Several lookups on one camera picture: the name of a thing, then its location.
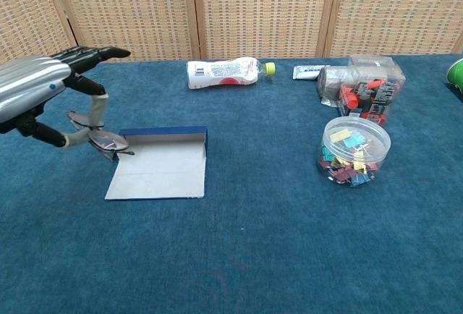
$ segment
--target open box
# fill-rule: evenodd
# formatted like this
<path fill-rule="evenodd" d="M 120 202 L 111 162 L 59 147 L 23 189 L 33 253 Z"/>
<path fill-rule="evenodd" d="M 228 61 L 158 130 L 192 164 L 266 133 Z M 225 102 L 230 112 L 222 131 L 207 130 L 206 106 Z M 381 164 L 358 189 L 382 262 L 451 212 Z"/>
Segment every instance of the open box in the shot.
<path fill-rule="evenodd" d="M 121 130 L 133 156 L 119 161 L 105 200 L 203 198 L 208 129 Z"/>

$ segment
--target robotic hand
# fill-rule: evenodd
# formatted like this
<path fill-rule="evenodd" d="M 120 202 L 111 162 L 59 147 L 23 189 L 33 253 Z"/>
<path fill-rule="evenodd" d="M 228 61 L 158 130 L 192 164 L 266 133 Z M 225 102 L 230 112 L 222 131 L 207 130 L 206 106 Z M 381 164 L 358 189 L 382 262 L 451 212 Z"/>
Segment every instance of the robotic hand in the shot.
<path fill-rule="evenodd" d="M 24 137 L 68 148 L 89 142 L 113 161 L 116 152 L 128 148 L 127 141 L 101 131 L 108 94 L 104 87 L 81 74 L 99 62 L 123 58 L 130 52 L 122 48 L 87 48 L 76 46 L 53 56 L 27 56 L 0 66 L 0 133 L 18 129 Z M 45 103 L 71 88 L 92 97 L 88 116 L 68 113 L 75 133 L 63 133 L 36 121 Z"/>

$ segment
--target blue carpet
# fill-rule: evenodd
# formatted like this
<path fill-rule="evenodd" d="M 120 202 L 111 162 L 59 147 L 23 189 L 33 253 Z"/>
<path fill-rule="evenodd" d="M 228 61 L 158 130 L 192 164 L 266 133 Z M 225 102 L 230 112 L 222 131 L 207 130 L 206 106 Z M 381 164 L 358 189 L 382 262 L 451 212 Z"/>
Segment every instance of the blue carpet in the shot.
<path fill-rule="evenodd" d="M 106 129 L 206 125 L 202 200 L 106 202 L 89 145 L 0 135 L 0 313 L 463 313 L 461 55 L 397 56 L 407 81 L 378 178 L 356 190 L 315 156 L 337 110 L 298 64 L 272 82 L 189 90 L 184 61 L 100 64 Z M 71 132 L 67 90 L 40 117 Z"/>

